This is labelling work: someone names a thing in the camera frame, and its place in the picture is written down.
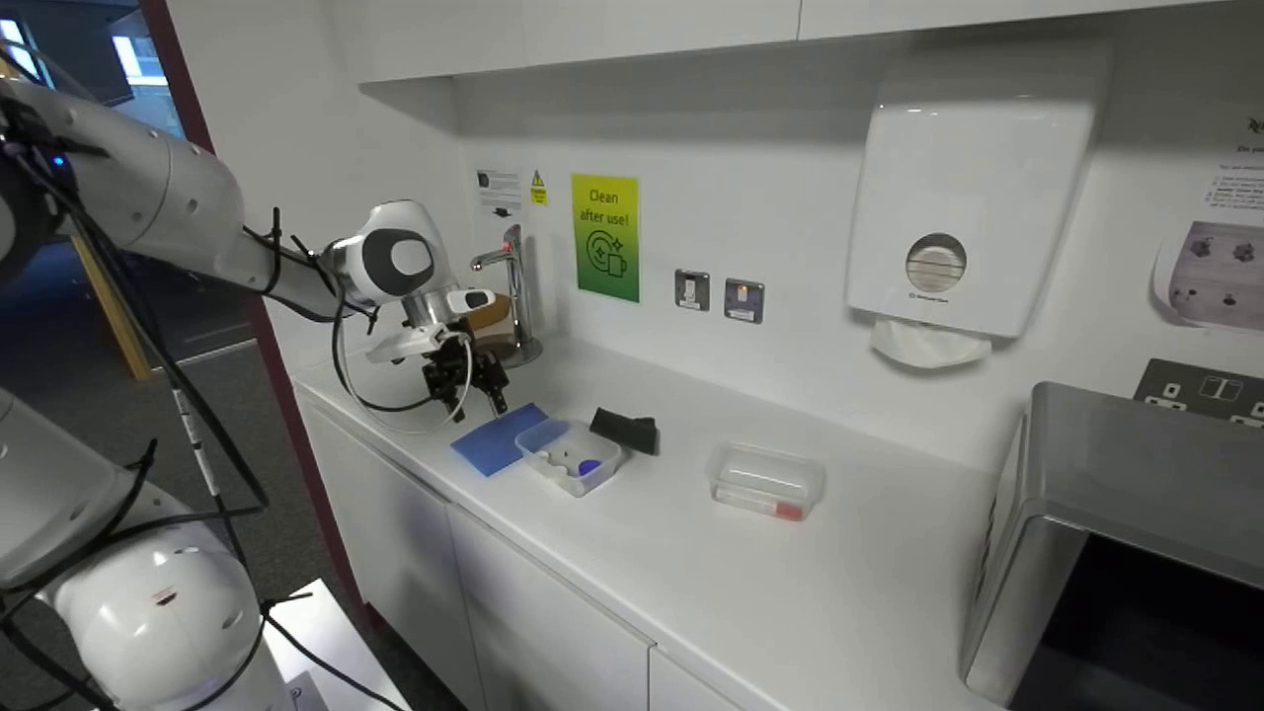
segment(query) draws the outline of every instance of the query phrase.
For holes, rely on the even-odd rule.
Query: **white countertop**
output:
[[[304,390],[741,707],[991,707],[955,679],[991,475],[583,342],[545,342],[508,378],[508,407],[656,415],[662,454],[572,499],[523,461],[480,478],[448,451],[489,407],[455,426],[442,407],[375,415],[335,383]],[[714,504],[721,442],[816,459],[820,504],[804,521]]]

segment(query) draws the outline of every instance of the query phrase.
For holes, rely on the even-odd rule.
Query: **white wall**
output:
[[[325,5],[175,6],[213,137],[256,221],[281,200],[292,228],[326,241],[371,200],[409,195],[466,263],[494,245],[472,217],[472,166],[541,171],[552,207],[530,225],[545,254],[548,329],[635,358],[974,467],[995,461],[1034,378],[1128,395],[1150,354],[1264,376],[1264,337],[1174,329],[1146,301],[1154,250],[1200,212],[1227,134],[1264,110],[1261,22],[1191,33],[1178,16],[1116,26],[1103,143],[1029,330],[982,367],[903,376],[846,313],[864,118],[901,38],[389,84],[368,97],[340,79]],[[572,171],[639,179],[639,307],[572,288]],[[675,313],[675,263],[766,280],[766,324]],[[281,329],[292,367],[325,358],[298,347],[314,330]]]

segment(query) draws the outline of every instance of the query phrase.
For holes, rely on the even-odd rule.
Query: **paper towel dispenser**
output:
[[[1017,337],[1050,267],[1105,79],[1103,42],[916,51],[886,75],[849,305]]]

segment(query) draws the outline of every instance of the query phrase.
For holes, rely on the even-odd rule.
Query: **green sign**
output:
[[[639,301],[635,179],[572,174],[576,267],[583,291]]]

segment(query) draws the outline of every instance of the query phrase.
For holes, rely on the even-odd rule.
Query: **white cabinet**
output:
[[[489,711],[642,711],[649,641],[448,511]]]
[[[363,599],[480,707],[444,502],[325,409],[313,409],[313,445]]]
[[[652,711],[738,711],[729,698],[721,698],[720,691],[710,691],[705,685],[697,685],[689,670],[681,670],[675,660],[668,657],[652,657]]]
[[[326,0],[348,75],[426,79],[785,42],[796,0]]]
[[[803,0],[803,38],[824,35],[874,35],[874,33],[920,33],[920,26],[959,26],[959,22],[1007,22],[1007,18],[1046,18],[1046,16],[1090,16],[1090,13],[1141,13],[1174,5],[1212,5],[1212,0]]]

